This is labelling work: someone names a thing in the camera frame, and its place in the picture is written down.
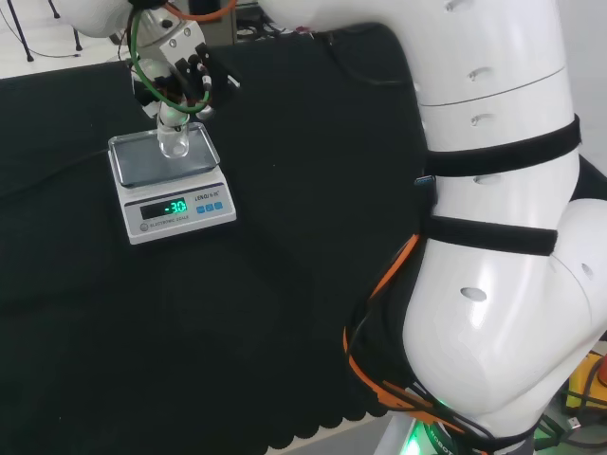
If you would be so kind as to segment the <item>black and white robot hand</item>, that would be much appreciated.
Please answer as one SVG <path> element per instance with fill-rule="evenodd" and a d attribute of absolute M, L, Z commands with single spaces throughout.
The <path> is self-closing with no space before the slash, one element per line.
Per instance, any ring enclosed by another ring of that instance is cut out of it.
<path fill-rule="evenodd" d="M 195 21 L 165 9 L 133 9 L 125 36 L 136 99 L 162 140 L 183 135 L 193 119 L 210 118 L 241 88 Z"/>

